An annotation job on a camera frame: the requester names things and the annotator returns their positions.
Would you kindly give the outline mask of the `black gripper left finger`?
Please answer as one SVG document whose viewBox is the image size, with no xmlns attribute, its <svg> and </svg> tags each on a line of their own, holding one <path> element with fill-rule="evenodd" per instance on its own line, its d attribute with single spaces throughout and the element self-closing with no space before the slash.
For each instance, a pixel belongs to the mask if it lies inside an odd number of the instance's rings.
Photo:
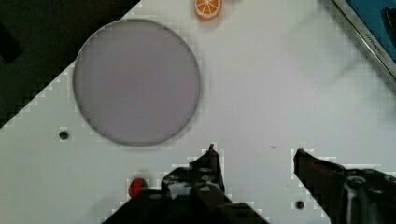
<svg viewBox="0 0 396 224">
<path fill-rule="evenodd" d="M 177 167 L 161 181 L 161 191 L 172 199 L 188 195 L 195 186 L 209 185 L 225 191 L 219 153 L 210 144 L 204 155 L 191 161 L 188 167 Z"/>
</svg>

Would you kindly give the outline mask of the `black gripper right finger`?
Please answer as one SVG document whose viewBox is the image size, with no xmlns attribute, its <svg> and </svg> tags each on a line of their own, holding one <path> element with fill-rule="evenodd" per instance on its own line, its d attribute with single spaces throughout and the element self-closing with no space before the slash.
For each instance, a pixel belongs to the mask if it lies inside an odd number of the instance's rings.
<svg viewBox="0 0 396 224">
<path fill-rule="evenodd" d="M 347 169 L 300 148 L 294 173 L 331 224 L 396 224 L 395 177 L 375 169 Z"/>
</svg>

